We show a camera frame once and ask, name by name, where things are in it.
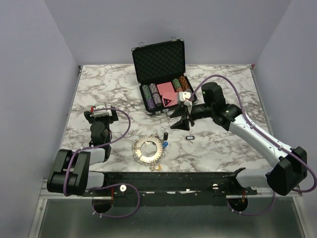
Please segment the silver disc keyring holder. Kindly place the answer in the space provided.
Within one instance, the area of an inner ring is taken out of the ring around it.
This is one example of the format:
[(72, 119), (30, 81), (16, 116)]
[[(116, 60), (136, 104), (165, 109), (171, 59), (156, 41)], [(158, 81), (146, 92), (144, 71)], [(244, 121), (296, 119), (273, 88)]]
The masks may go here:
[(141, 165), (155, 165), (163, 155), (163, 140), (157, 134), (141, 135), (132, 145), (132, 154)]

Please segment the key with black tag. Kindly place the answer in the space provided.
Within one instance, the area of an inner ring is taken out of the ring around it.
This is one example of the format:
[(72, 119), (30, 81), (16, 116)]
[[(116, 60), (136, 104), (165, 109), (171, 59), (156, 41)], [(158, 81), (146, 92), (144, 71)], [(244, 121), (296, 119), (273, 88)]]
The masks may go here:
[(189, 135), (189, 136), (186, 136), (185, 139), (186, 139), (187, 141), (192, 141), (192, 140), (195, 140), (195, 136)]

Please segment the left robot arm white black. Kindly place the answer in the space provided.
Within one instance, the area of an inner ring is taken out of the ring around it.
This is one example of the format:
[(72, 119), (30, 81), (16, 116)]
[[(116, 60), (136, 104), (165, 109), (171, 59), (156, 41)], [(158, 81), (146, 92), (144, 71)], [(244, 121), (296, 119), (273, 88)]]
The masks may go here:
[(83, 195), (85, 190), (91, 188), (99, 196), (109, 192), (110, 184), (104, 180), (104, 174), (89, 171), (89, 166), (105, 162), (110, 157), (110, 124), (118, 121), (115, 109), (110, 111), (84, 112), (91, 125), (89, 146), (78, 152), (68, 149), (58, 151), (47, 181), (49, 192), (63, 193), (65, 196)]

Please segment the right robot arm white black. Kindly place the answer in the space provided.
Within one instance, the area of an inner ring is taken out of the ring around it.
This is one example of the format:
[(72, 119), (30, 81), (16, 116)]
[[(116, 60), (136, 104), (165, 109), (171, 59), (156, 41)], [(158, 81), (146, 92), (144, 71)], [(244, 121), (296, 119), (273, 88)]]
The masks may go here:
[(242, 110), (225, 101), (222, 88), (215, 82), (201, 87), (204, 103), (193, 105), (191, 93), (179, 92), (179, 108), (171, 115), (180, 117), (172, 129), (189, 130), (198, 119), (211, 118), (225, 130), (237, 135), (260, 153), (269, 163), (266, 169), (241, 168), (228, 181), (228, 189), (239, 194), (248, 187), (269, 187), (279, 195), (287, 195), (307, 176), (306, 151), (298, 146), (293, 149), (279, 142), (265, 130), (258, 128)]

